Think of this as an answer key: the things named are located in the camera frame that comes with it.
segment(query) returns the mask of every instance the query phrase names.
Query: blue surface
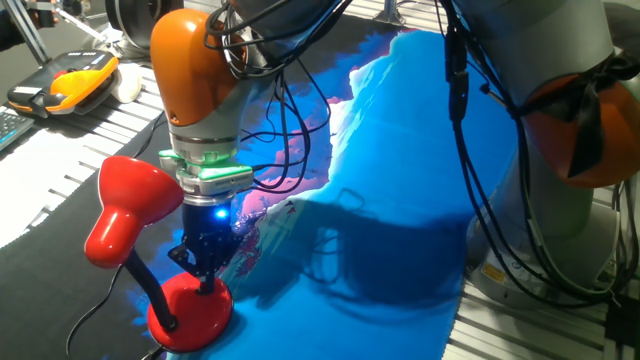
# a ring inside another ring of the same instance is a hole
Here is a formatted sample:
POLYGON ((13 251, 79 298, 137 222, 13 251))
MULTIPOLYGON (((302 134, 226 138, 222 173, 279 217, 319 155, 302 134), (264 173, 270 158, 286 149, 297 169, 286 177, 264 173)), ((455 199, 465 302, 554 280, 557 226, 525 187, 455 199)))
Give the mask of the blue surface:
MULTIPOLYGON (((371 36, 362 54, 385 41, 371 36)), ((330 129, 314 134, 300 191, 288 198, 253 192, 235 204, 233 215, 252 230, 221 276, 236 301, 229 328, 204 351, 170 359, 442 356, 472 217, 447 115, 442 38, 399 34, 388 56, 353 69, 350 89, 337 88, 345 80, 338 74, 362 54, 315 75, 335 96, 334 115, 330 129)), ((472 74, 465 132, 491 191, 515 148, 515 132, 503 109, 477 91, 480 84, 472 74)), ((321 122, 313 94, 298 104, 311 125, 321 122)), ((273 154, 281 148, 277 141, 254 142, 239 159, 280 161, 273 154)), ((301 154, 301 144, 292 150, 301 154)), ((268 171, 262 179, 277 175, 268 171)), ((174 241, 179 237, 176 230, 174 241)), ((178 271, 165 258, 149 265, 161 281, 178 271)), ((148 303, 132 300, 146 311, 148 303)))

